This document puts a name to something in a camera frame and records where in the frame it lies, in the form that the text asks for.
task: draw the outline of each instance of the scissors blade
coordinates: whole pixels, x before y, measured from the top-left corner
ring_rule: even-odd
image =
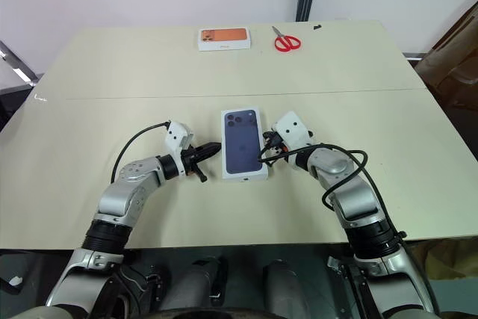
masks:
[[[278,28],[273,26],[272,29],[274,30],[274,32],[277,34],[278,37],[284,37],[284,34],[281,33]]]

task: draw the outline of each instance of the orange phone box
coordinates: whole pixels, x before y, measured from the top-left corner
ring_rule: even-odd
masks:
[[[201,52],[250,49],[248,28],[199,29],[197,45]]]

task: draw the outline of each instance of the tabletop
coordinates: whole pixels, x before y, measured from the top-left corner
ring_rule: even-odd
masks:
[[[220,141],[220,112],[258,106],[269,128],[296,111],[317,142],[363,149],[409,239],[475,235],[478,163],[384,28],[373,21],[274,24],[302,46],[275,50],[271,24],[247,50],[199,52],[204,27],[93,28],[62,51],[0,133],[0,247],[81,244],[125,142],[176,120]],[[121,164],[161,155],[164,130]],[[344,242],[323,189],[283,161],[261,182],[173,179],[148,199],[128,247]]]

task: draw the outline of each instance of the black cable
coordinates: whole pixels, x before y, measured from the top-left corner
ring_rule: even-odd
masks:
[[[357,176],[361,171],[364,170],[365,168],[365,165],[367,164],[367,161],[368,161],[368,155],[365,151],[361,151],[360,149],[357,149],[357,150],[353,150],[353,151],[347,151],[345,150],[343,153],[345,153],[347,156],[349,156],[349,158],[355,158],[355,156],[353,155],[353,153],[359,153],[360,155],[363,156],[363,159],[361,162],[358,163],[357,165],[357,169],[355,171],[353,171],[351,174],[349,174],[345,179],[342,179],[340,180],[339,182],[337,182],[335,185],[331,186],[331,188],[329,188],[323,195],[322,195],[322,203],[324,206],[326,206],[328,209],[330,209],[331,211],[334,210],[334,208],[332,207],[332,205],[330,205],[329,203],[327,203],[327,197],[333,192],[335,191],[337,188],[339,188],[340,186],[342,185],[345,185],[348,181],[350,181],[351,179],[353,179],[355,176]]]
[[[133,298],[134,300],[134,304],[136,305],[137,307],[137,315],[138,317],[141,316],[141,305],[140,305],[140,301],[136,298],[136,296],[134,295],[133,291],[128,287],[128,285],[125,283],[124,280],[122,280],[122,277],[118,274],[118,273],[114,273],[113,274],[116,279],[118,279],[119,283],[121,284],[121,286],[128,292],[129,296]]]
[[[278,155],[275,155],[275,156],[271,156],[271,157],[268,157],[268,158],[259,158],[258,161],[259,162],[262,162],[262,163],[267,163],[269,164],[270,161],[277,161],[279,160],[280,158],[284,158],[284,157],[288,157],[288,156],[292,156],[292,155],[295,155],[297,153],[300,153],[300,152],[304,152],[304,151],[310,151],[312,149],[335,149],[339,152],[342,152],[344,153],[345,155],[347,155],[349,158],[351,158],[354,162],[357,163],[357,169],[355,171],[353,171],[351,174],[349,174],[345,179],[342,179],[340,180],[339,182],[337,182],[335,185],[331,186],[331,188],[329,188],[323,195],[322,195],[322,203],[324,206],[326,206],[329,210],[333,211],[334,208],[327,202],[327,197],[333,192],[335,191],[337,188],[339,188],[340,186],[346,184],[348,181],[350,181],[351,179],[353,179],[355,176],[357,176],[361,171],[364,170],[365,168],[365,165],[367,164],[367,161],[368,161],[368,155],[365,151],[361,151],[359,149],[357,150],[352,150],[352,151],[348,151],[340,146],[337,146],[337,145],[332,145],[332,144],[328,144],[328,143],[320,143],[318,145],[310,145],[310,146],[306,146],[306,147],[301,147],[299,149],[293,149],[291,151],[287,151],[287,152],[283,152],[283,153],[279,153]],[[358,153],[360,155],[363,156],[363,160],[362,162],[360,162],[359,160],[357,160],[357,158],[353,155],[353,153]]]
[[[271,149],[272,147],[271,146],[268,146],[266,144],[266,146],[264,146],[264,148],[261,150],[261,152],[259,153],[259,158],[262,158],[262,155],[268,150],[268,149]]]
[[[113,171],[111,172],[111,183],[114,182],[114,179],[115,179],[116,174],[117,174],[117,168],[118,168],[118,165],[120,164],[119,162],[121,161],[121,157],[124,155],[125,151],[129,147],[129,145],[131,145],[131,143],[134,140],[136,140],[138,138],[138,136],[144,134],[145,132],[147,132],[149,130],[153,130],[154,128],[158,128],[158,127],[162,127],[162,126],[165,126],[166,128],[169,128],[170,123],[171,123],[170,121],[166,121],[165,123],[158,123],[156,125],[146,127],[145,129],[139,131],[135,136],[133,136],[132,138],[129,139],[129,141],[126,143],[126,145],[124,145],[124,147],[122,148],[121,152],[118,155],[118,158],[117,158],[116,162],[114,163]]]

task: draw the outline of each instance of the black ribbed joint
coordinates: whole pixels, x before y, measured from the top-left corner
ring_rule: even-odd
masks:
[[[158,156],[157,159],[163,167],[165,179],[172,179],[179,174],[178,167],[176,166],[176,163],[174,162],[173,157],[171,157],[171,155]]]
[[[400,248],[399,238],[387,220],[367,226],[345,229],[357,258],[372,259],[392,254]]]
[[[94,220],[88,229],[81,248],[98,252],[122,254],[132,228]]]
[[[308,158],[311,157],[312,152],[315,150],[316,149],[306,149],[305,151],[301,151],[297,153],[296,165],[308,172],[308,167],[307,167]]]

